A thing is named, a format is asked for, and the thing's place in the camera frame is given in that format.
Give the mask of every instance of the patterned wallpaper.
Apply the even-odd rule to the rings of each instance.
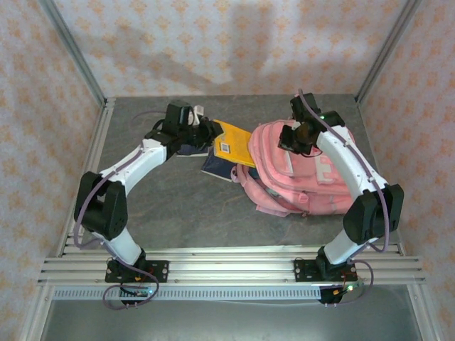
[[[355,93],[405,0],[57,0],[108,96]]]
[[[99,108],[37,1],[0,6],[0,340],[17,340]]]
[[[400,230],[424,257],[455,340],[455,2],[426,0],[363,106],[380,170],[405,189]]]

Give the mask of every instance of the yellow book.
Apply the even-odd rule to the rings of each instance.
[[[255,163],[248,151],[251,133],[217,119],[213,121],[219,123],[221,128],[223,128],[223,133],[217,136],[213,142],[215,156],[233,163],[255,167]]]

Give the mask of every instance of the book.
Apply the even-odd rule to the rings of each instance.
[[[217,119],[214,121],[223,128],[223,133],[217,136],[213,142],[215,156],[233,163],[255,167],[255,162],[248,151],[251,133]]]
[[[209,150],[208,157],[205,160],[200,171],[208,175],[213,175],[217,178],[232,182],[230,172],[234,166],[235,163],[215,156],[215,152],[212,148]]]
[[[209,147],[202,149],[196,148],[195,146],[190,146],[189,144],[184,144],[180,150],[176,153],[177,156],[185,157],[195,157],[195,156],[208,156]]]

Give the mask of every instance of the pink backpack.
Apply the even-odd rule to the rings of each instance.
[[[256,210],[271,215],[346,213],[353,201],[327,156],[315,148],[306,158],[278,148],[282,127],[293,123],[279,120],[257,127],[248,150],[259,178],[250,175],[249,167],[237,164],[231,172],[232,180],[242,185]]]

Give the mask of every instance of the sticker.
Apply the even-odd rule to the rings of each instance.
[[[223,153],[228,153],[230,154],[230,147],[228,144],[224,144],[223,142],[221,143],[221,151]]]

